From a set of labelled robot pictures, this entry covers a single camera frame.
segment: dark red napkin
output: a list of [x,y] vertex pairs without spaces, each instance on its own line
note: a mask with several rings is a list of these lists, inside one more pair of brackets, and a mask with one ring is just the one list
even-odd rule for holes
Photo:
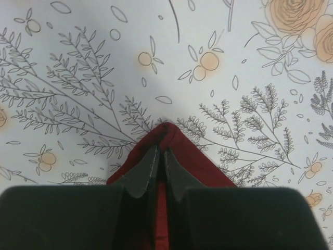
[[[176,125],[169,122],[158,125],[142,138],[132,149],[122,167],[108,179],[107,184],[112,184],[137,165],[146,152],[155,144],[159,144],[162,151],[170,148],[178,162],[204,185],[209,187],[235,186]],[[156,250],[169,249],[166,208],[165,182],[160,181],[155,235]],[[143,229],[134,228],[133,230],[137,231],[133,236],[134,238],[132,237],[129,241],[131,246],[127,249],[151,250],[147,236],[143,235]]]

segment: red cloth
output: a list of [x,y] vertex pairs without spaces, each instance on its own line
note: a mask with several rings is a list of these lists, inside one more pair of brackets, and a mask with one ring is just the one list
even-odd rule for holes
[[[150,131],[130,152],[123,166],[112,175],[107,184],[118,180],[135,165],[155,144],[163,151],[170,148],[178,162],[196,179],[209,187],[235,186],[181,131],[169,122],[162,123]],[[168,250],[168,218],[165,183],[159,183],[157,204],[156,250]],[[136,236],[133,249],[151,250],[146,236]]]

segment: floral tablecloth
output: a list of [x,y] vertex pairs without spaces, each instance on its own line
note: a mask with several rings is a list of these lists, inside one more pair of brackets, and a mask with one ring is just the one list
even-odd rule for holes
[[2,0],[0,187],[104,184],[177,124],[333,244],[332,0]]

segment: cloth fold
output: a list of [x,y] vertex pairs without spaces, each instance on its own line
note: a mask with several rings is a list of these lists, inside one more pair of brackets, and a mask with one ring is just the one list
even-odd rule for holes
[[[213,188],[235,186],[235,184],[229,180],[176,125],[169,122],[158,125],[142,138],[129,153],[122,167],[108,179],[107,184],[112,184],[125,175],[136,166],[142,160],[146,152],[156,144],[159,145],[162,151],[170,148],[178,162],[204,185]],[[169,242],[165,183],[160,181],[158,187],[155,249],[167,250],[169,249]],[[151,250],[147,238],[143,235],[137,235],[134,249]]]

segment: floral pattern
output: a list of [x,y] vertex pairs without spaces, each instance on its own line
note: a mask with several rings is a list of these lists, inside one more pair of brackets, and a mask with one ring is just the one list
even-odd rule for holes
[[103,185],[168,120],[333,244],[333,1],[98,2],[0,4],[0,189]]

